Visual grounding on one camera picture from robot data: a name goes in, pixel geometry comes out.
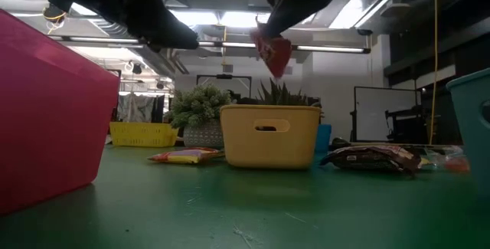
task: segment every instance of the red object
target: red object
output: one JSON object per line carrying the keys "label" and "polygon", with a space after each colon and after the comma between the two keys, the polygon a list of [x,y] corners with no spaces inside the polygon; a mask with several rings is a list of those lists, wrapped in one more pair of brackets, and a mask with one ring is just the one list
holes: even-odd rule
{"label": "red object", "polygon": [[291,58],[291,41],[285,38],[272,38],[266,40],[259,29],[250,32],[250,36],[259,51],[260,57],[265,61],[270,73],[276,78],[284,75],[286,65]]}
{"label": "red object", "polygon": [[118,78],[0,10],[0,215],[92,182]]}

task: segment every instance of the green table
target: green table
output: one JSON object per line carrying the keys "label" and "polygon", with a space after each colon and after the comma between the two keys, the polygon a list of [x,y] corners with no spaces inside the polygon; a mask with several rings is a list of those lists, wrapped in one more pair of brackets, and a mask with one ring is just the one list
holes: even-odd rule
{"label": "green table", "polygon": [[107,146],[92,185],[0,218],[0,247],[490,248],[469,175],[146,160],[161,151]]}

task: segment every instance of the teal bin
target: teal bin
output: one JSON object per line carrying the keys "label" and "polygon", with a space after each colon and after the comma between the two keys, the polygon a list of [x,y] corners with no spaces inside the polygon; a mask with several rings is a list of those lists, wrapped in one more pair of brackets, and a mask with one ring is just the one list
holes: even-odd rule
{"label": "teal bin", "polygon": [[447,84],[479,191],[490,196],[490,68]]}

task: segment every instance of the gray plant pot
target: gray plant pot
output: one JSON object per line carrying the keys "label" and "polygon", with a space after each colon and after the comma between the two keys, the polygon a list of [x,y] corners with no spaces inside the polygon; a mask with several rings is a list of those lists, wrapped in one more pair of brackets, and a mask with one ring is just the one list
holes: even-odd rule
{"label": "gray plant pot", "polygon": [[220,120],[212,120],[199,127],[186,126],[184,128],[184,144],[185,146],[210,148],[224,147]]}

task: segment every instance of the potted plant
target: potted plant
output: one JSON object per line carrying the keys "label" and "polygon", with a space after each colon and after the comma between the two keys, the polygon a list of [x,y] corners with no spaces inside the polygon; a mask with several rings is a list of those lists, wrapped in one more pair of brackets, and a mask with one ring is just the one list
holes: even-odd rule
{"label": "potted plant", "polygon": [[259,105],[221,107],[227,161],[249,168],[306,169],[313,160],[321,110],[286,84],[261,84]]}
{"label": "potted plant", "polygon": [[185,146],[223,147],[220,108],[230,104],[230,94],[212,84],[192,91],[175,91],[171,110],[166,116],[173,128],[184,128]]}

